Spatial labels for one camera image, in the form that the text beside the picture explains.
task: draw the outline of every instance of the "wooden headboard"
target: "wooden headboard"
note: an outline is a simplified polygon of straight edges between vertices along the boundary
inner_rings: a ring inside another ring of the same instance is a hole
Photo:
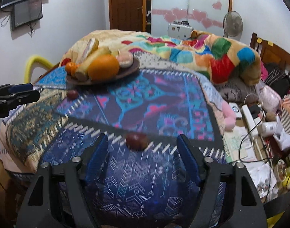
[[[265,63],[277,63],[285,71],[288,70],[287,76],[290,78],[290,54],[274,43],[257,37],[256,33],[252,34],[250,47],[260,53],[261,60]]]

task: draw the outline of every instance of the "fruit plate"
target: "fruit plate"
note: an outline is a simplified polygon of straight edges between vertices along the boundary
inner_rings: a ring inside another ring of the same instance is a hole
[[[70,84],[73,85],[78,85],[78,86],[90,86],[90,85],[96,85],[96,84],[103,84],[103,83],[108,83],[108,82],[113,82],[113,81],[117,81],[119,79],[122,79],[134,72],[136,72],[140,67],[140,62],[138,59],[133,58],[133,64],[129,67],[129,68],[120,68],[120,71],[118,72],[118,74],[109,80],[105,80],[105,81],[91,81],[90,79],[87,80],[86,82],[81,82],[77,79],[73,79],[70,75],[66,76],[66,81]]]

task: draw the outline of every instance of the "orange fruit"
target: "orange fruit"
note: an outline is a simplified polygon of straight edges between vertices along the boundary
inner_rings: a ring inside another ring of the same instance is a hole
[[[92,81],[107,81],[114,78],[120,70],[119,61],[111,54],[101,55],[88,67],[88,75]]]
[[[71,71],[70,71],[70,73],[71,73],[71,76],[72,76],[73,78],[75,78],[75,79],[76,79],[75,71],[78,69],[79,66],[80,66],[79,64],[74,64],[74,65],[71,67]]]
[[[75,63],[73,62],[68,62],[65,66],[65,71],[67,72],[67,74],[71,74],[71,68],[75,65]]]

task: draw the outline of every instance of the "power strip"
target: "power strip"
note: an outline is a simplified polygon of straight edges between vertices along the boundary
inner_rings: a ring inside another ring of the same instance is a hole
[[[255,124],[255,121],[252,117],[252,114],[251,114],[248,106],[246,104],[244,106],[242,106],[241,111],[244,115],[244,118],[245,118],[246,123],[247,123],[248,128],[249,128],[249,131],[251,131],[253,128],[255,128],[256,124]],[[251,134],[252,140],[255,140],[259,135],[257,128],[255,128],[250,134]]]

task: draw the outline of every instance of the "door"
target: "door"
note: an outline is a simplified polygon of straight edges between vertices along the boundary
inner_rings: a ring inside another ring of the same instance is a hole
[[[142,31],[143,0],[109,0],[110,28]]]

